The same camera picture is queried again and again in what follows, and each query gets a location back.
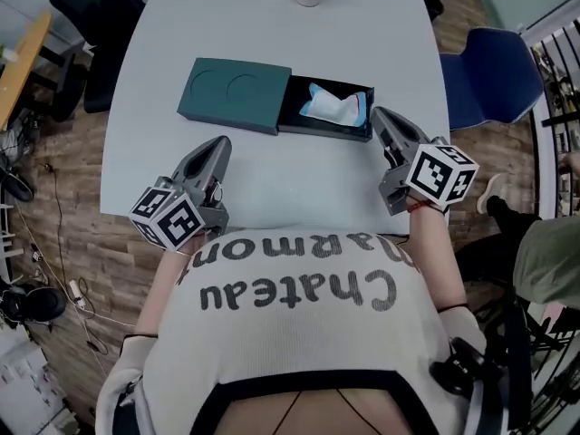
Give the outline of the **white power strip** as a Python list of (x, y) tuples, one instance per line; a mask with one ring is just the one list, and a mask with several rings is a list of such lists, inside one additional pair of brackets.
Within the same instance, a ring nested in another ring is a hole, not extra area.
[(75, 305), (81, 309), (85, 309), (87, 305), (85, 294), (81, 291), (78, 281), (75, 279), (70, 280), (69, 287), (71, 289), (72, 300)]

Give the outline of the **dark green sliding drawer box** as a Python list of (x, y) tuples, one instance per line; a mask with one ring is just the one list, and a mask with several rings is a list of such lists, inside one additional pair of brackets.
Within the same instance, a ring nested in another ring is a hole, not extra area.
[[(305, 117), (313, 82), (339, 99), (364, 92), (367, 118), (350, 128)], [(289, 67), (217, 58), (198, 58), (181, 95), (177, 113), (190, 121), (276, 136), (279, 132), (367, 142), (374, 89), (335, 80), (299, 76)]]

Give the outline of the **person's white printed top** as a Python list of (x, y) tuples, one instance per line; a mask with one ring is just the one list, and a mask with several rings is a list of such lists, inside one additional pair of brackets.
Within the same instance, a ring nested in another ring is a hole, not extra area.
[(386, 391), (419, 435), (460, 435), (468, 404), (429, 372), (457, 337), (486, 347), (384, 237), (234, 232), (191, 258), (156, 333), (126, 338), (96, 435), (213, 435), (235, 400), (349, 388)]

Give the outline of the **white and blue pouch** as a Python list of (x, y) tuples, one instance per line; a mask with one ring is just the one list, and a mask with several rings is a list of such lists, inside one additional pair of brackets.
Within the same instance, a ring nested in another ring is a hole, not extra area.
[(364, 92), (351, 94), (341, 100), (313, 82), (309, 85), (309, 92), (311, 99), (300, 109), (300, 115), (350, 128), (362, 127), (366, 122), (367, 101)]

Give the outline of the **black bag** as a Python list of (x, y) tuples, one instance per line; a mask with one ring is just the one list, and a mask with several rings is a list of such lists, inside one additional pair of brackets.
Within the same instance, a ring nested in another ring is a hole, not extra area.
[(524, 307), (506, 291), (485, 326), (487, 339), (481, 408), (474, 435), (508, 435), (531, 419), (531, 343)]

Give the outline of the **black hip-mounted device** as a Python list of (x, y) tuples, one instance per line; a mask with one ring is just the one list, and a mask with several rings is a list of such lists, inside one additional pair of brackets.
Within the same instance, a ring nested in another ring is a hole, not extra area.
[(446, 392), (470, 399), (474, 381), (484, 375), (484, 355), (466, 340), (456, 337), (451, 340), (451, 354), (444, 362), (430, 365), (430, 376)]

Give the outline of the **round wooden side table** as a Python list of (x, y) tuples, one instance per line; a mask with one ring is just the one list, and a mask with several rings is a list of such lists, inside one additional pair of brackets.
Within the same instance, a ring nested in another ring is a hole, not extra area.
[[(67, 121), (81, 100), (88, 69), (75, 62), (76, 53), (60, 55), (44, 45), (52, 21), (50, 12), (42, 13), (11, 52), (0, 75), (0, 130), (8, 128), (11, 118), (21, 108), (50, 116), (54, 121)], [(59, 69), (59, 79), (53, 81), (34, 71), (38, 58), (54, 64)], [(24, 88), (32, 83), (52, 93), (50, 103), (37, 101), (24, 95)]]

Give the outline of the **black shoe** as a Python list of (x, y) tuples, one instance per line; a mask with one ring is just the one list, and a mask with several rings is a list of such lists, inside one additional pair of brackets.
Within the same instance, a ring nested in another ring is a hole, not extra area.
[(27, 203), (34, 199), (34, 190), (14, 169), (0, 167), (0, 185), (18, 201)]

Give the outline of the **black metal railing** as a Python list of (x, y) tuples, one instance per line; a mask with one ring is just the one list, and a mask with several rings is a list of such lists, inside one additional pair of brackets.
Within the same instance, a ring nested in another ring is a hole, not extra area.
[(541, 218), (580, 215), (580, 178), (559, 168), (580, 153), (580, 17), (530, 48), (543, 93), (530, 118), (536, 173), (536, 213)]

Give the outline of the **black mesh office chair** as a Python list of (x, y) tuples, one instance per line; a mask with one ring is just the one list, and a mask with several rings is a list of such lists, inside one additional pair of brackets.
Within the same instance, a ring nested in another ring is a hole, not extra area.
[(111, 108), (121, 66), (145, 7), (143, 0), (49, 0), (92, 47), (84, 91), (84, 109), (99, 113)]

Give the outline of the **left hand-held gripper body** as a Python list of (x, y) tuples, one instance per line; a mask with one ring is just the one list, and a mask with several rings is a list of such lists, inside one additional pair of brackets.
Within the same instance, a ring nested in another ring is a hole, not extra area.
[(213, 199), (211, 190), (190, 181), (160, 177), (146, 188), (128, 218), (152, 245), (179, 250), (198, 233), (221, 235), (228, 213), (221, 202)]

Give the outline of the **person's right forearm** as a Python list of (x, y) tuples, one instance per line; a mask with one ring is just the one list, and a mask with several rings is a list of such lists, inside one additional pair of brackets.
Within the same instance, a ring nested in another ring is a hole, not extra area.
[(426, 282), (432, 302), (438, 311), (466, 305), (466, 291), (442, 210), (427, 200), (408, 201), (408, 253)]

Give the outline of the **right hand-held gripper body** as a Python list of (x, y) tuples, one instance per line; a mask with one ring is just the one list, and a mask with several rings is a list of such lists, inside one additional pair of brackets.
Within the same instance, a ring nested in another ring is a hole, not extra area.
[(382, 199), (393, 216), (406, 210), (411, 190), (441, 208), (462, 201), (479, 170), (472, 158), (442, 137), (426, 137), (412, 162), (399, 163), (390, 165), (379, 184)]

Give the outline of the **blue plastic chair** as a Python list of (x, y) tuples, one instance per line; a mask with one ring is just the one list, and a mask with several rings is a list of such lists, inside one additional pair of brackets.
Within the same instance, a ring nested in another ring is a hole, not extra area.
[(543, 81), (519, 34), (490, 27), (469, 31), (461, 53), (442, 53), (449, 128), (520, 121), (542, 95)]

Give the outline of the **person's left forearm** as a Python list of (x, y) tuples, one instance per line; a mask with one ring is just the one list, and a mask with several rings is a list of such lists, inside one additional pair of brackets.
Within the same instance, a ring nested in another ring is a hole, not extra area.
[(188, 265), (190, 258), (204, 245), (205, 236), (198, 235), (191, 238), (180, 251), (164, 252), (135, 325), (135, 334), (158, 334), (160, 321), (174, 285)]

